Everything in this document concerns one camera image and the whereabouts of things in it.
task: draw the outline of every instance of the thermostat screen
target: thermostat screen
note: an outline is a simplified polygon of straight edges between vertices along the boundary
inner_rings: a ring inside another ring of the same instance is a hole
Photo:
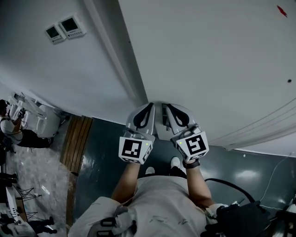
[[[73,18],[63,21],[62,25],[67,32],[78,29],[78,26],[76,25]]]
[[[46,32],[48,33],[50,38],[53,38],[59,35],[59,32],[57,32],[54,27],[49,28]]]

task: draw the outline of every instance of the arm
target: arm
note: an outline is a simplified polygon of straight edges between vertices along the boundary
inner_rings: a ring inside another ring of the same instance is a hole
[[[14,129],[13,129],[13,132],[14,133],[16,133],[16,132],[19,131],[21,122],[22,122],[22,118],[21,117],[18,117],[18,119],[16,119],[15,121],[13,121],[13,124],[15,125],[14,126]]]
[[[140,164],[129,163],[122,174],[116,188],[113,191],[112,199],[124,203],[135,194]]]
[[[209,207],[215,202],[212,200],[211,192],[206,185],[199,167],[190,168],[187,172],[187,183],[190,200],[197,206]]]

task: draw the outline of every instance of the red mark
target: red mark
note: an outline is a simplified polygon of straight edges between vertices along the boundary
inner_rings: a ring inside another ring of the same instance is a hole
[[[288,17],[287,16],[287,13],[279,6],[279,5],[277,5],[277,7],[278,7],[278,9],[279,9],[279,11],[285,16],[285,17]]]

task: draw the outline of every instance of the green floor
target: green floor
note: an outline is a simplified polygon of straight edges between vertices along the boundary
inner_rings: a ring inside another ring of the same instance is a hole
[[[77,181],[74,220],[81,216],[98,197],[111,196],[126,166],[126,163],[118,158],[119,137],[123,135],[123,131],[123,125],[94,120]],[[156,140],[139,175],[143,175],[149,166],[153,166],[160,175],[168,175],[173,156],[180,157],[180,154],[171,142]],[[209,153],[200,159],[200,169],[205,179],[218,178],[229,181],[245,189],[255,200],[259,200],[264,194],[274,167],[283,158],[210,147]],[[295,171],[296,158],[287,158],[282,162],[275,171],[261,204],[284,208],[296,191]],[[207,183],[214,201],[218,203],[231,204],[245,198],[239,191],[223,184],[212,181]]]

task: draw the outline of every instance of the wristwatch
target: wristwatch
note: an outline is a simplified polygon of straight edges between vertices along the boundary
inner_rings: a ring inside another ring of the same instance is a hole
[[[187,163],[185,163],[185,161],[183,161],[184,168],[195,168],[195,167],[197,167],[199,165],[200,165],[199,159],[195,159],[195,161],[193,163],[190,163],[190,164],[187,164]]]

